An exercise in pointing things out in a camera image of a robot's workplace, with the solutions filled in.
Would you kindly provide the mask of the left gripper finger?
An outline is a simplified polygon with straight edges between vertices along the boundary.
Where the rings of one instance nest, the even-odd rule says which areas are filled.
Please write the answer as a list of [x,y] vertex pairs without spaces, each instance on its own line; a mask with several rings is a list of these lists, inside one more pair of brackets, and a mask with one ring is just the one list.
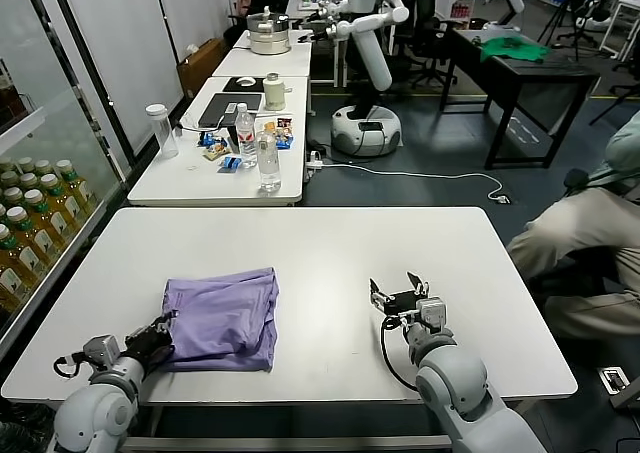
[[157,335],[169,335],[172,320],[178,315],[177,310],[170,310],[157,317],[150,325],[150,329]]

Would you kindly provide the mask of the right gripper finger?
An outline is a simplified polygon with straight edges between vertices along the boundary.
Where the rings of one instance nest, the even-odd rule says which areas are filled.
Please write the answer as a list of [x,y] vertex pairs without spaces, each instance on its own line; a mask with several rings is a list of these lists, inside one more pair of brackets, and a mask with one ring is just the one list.
[[414,294],[420,298],[427,298],[429,296],[429,283],[423,281],[419,276],[414,273],[408,272],[407,277],[414,289]]
[[382,313],[386,313],[387,308],[393,304],[393,297],[381,291],[373,278],[369,279],[369,290],[371,304]]

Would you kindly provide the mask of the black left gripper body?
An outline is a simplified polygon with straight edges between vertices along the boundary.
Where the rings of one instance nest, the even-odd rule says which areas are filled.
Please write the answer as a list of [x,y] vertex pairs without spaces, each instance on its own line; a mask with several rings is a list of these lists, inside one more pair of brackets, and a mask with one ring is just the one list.
[[144,369],[154,369],[167,361],[175,347],[165,324],[150,325],[125,340],[124,356],[138,361]]

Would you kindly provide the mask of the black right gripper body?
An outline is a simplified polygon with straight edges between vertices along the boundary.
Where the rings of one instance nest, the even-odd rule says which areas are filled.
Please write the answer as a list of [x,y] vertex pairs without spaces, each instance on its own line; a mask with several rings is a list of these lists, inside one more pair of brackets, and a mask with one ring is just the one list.
[[414,294],[414,290],[388,294],[393,297],[393,304],[387,308],[386,316],[415,315],[419,311],[419,302],[426,298],[420,298]]

